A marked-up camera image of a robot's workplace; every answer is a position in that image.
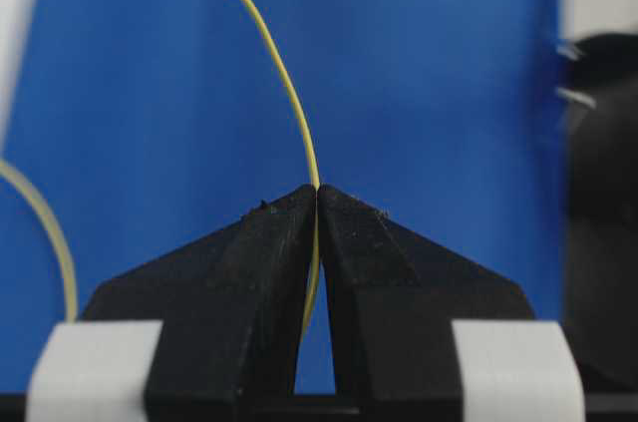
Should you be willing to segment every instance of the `thin yellow strand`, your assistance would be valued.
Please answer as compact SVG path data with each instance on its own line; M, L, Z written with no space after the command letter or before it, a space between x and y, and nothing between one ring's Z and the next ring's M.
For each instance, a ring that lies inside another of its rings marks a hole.
M0 160L0 177L4 178L25 199L47 233L60 264L66 306L65 318L69 322L74 321L78 315L78 290L73 258L56 217L40 192L29 180L3 160Z
M303 146L306 150L306 160L308 162L308 173L310 174L310 183L315 187L316 190L319 189L319 169L317 168L317 158L315 157L315 150L312 145L312 137L310 135L310 128L308 128L308 123L306 121L306 117L303 113L303 108L301 107L301 103L299 102L299 97L297 96L297 92L295 91L294 86L292 86L292 81L290 80L290 76L288 75L288 71L286 71L286 67L281 61L281 57L279 56L279 52L277 51L277 47L275 46L272 37L270 36L270 32L268 31L268 27L263 21L259 10L254 5L252 0L241 0L243 5L248 10L248 13L252 17L257 25L257 29L259 33L261 33L261 37L266 45L266 49L272 58L277 70L279 71L279 76L281 77L281 81L283 82L283 86L286 88L286 92L288 93L288 98L290 99L290 104L292 105L292 109L294 111L295 117L297 119L297 123L299 124L299 130L301 131L301 137L303 138ZM308 288L308 293L306 294L306 301L304 304L303 310L303 333L306 332L308 325L310 323L310 316L312 315L312 309L315 304L315 296L317 295L317 286L319 284L319 223L318 216L315 212L315 228L314 228L314 239L312 243L312 260L310 263L310 283Z

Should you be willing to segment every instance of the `curved yellow cable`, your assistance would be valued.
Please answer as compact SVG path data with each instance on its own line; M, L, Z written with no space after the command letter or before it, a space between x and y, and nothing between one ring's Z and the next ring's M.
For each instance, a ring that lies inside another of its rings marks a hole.
M279 52L277 51L277 47L275 46L274 41L272 41L272 37L270 36L270 32L268 31L268 27L263 21L259 10L254 5L252 0L241 0L243 5L248 10L248 13L254 20L257 25L257 29L259 33L261 33L261 37L266 45L266 49L270 53L272 57L272 61L274 62L277 70L279 71L279 76L281 77L281 81L283 82L284 87L286 88L286 92L288 93L288 98L290 99L290 104L292 105L292 109L295 113L295 117L297 118L297 123L299 124L299 130L301 131L301 137L303 138L303 146L306 150L306 160L308 161L308 173L310 173L310 182L315 189L319 189L319 169L317 168L317 158L315 157L315 150L312 145L312 137L310 136L310 129L308 128L308 123L306 122L306 117L303 113L303 109L301 108L301 103L299 102L299 97L297 96L297 92L295 91L294 86L292 86L292 81L290 80L290 76L286 71L286 67L281 61L281 57L279 56ZM305 333L308 328L308 324L310 323L310 316L312 315L312 309L315 304L315 296L317 295L317 286L319 284L319 223L318 216L315 212L315 230L314 230L314 240L312 243L312 260L310 263L310 283L308 287L308 293L306 294L306 301L304 304L303 310L303 333Z
M0 177L4 178L25 199L46 231L60 264L60 272L64 284L65 318L69 322L75 320L78 315L78 291L73 258L56 217L40 192L29 180L3 160L0 160Z

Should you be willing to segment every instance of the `blue background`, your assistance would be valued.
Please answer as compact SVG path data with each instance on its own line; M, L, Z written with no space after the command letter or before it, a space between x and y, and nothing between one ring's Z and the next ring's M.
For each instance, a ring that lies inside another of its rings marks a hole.
M560 314L557 0L254 0L322 180L520 282ZM43 192L83 306L106 278L307 181L285 92L238 0L37 0L4 157ZM0 391L64 314L37 220L0 183ZM334 390L325 293L297 388Z

